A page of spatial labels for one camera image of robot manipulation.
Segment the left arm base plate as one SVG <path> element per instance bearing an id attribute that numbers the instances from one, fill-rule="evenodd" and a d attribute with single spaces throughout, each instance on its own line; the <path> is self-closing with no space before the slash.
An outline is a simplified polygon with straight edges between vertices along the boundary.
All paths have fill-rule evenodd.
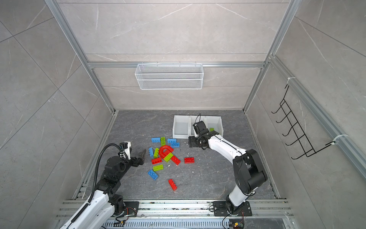
<path id="1" fill-rule="evenodd" d="M 125 201 L 123 205 L 118 207 L 115 217 L 136 217 L 139 211 L 139 201 Z"/>

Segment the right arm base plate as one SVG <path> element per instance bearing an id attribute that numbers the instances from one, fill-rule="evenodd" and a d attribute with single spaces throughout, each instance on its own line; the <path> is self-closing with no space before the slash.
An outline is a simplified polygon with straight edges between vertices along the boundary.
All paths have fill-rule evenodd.
<path id="1" fill-rule="evenodd" d="M 232 205 L 229 201 L 214 201 L 213 212 L 216 217 L 224 216 L 252 216 L 252 210 L 248 201 L 243 202 L 239 206 Z"/>

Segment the red lego bottom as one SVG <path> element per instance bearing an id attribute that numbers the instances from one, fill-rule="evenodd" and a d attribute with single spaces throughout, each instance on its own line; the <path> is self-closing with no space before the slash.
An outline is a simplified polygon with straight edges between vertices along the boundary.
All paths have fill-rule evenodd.
<path id="1" fill-rule="evenodd" d="M 171 186 L 171 188 L 172 188 L 173 191 L 176 191 L 177 190 L 177 185 L 176 185 L 176 183 L 174 182 L 173 179 L 169 179 L 168 180 L 168 183 Z"/>

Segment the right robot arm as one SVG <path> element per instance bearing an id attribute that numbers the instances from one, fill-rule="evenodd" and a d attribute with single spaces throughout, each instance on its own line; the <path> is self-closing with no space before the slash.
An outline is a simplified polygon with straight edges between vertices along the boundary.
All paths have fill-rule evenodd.
<path id="1" fill-rule="evenodd" d="M 193 124 L 195 136 L 189 137 L 191 148 L 211 149 L 233 165 L 235 187 L 225 202 L 226 214 L 238 214 L 246 200 L 268 180 L 264 164 L 254 149 L 245 150 L 226 139 L 217 131 L 210 131 L 203 121 Z"/>

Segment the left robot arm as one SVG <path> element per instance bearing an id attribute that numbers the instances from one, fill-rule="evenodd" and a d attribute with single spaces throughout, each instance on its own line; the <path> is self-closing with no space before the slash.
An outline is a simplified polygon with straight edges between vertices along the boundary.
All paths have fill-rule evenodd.
<path id="1" fill-rule="evenodd" d="M 107 160 L 102 176 L 98 178 L 101 159 L 110 147 L 116 148 L 118 153 Z M 121 216 L 124 213 L 124 198 L 116 193 L 121 186 L 121 179 L 131 167 L 142 166 L 146 156 L 145 149 L 137 157 L 131 156 L 131 151 L 132 145 L 129 141 L 104 146 L 97 157 L 89 198 L 61 226 L 62 229 L 100 229 L 110 217 Z"/>

